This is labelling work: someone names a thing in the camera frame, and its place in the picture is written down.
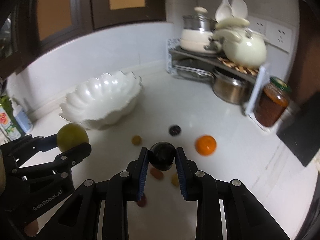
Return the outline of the person's left hand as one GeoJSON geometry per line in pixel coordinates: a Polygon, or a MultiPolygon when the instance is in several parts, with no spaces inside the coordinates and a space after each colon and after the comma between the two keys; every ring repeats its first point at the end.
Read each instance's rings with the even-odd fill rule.
{"type": "Polygon", "coordinates": [[[34,220],[30,224],[24,227],[24,232],[28,237],[35,237],[39,231],[39,223],[37,220],[34,220]]]}

